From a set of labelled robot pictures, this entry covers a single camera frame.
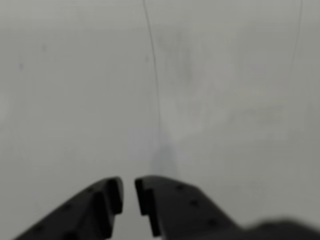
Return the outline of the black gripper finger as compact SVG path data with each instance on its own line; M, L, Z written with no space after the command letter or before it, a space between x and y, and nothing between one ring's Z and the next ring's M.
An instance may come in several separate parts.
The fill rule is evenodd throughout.
M135 180L139 208L162 240L318 240L320 232L280 220L243 228L198 187L163 176Z
M108 240L123 211L120 177L99 180L35 223L17 240Z

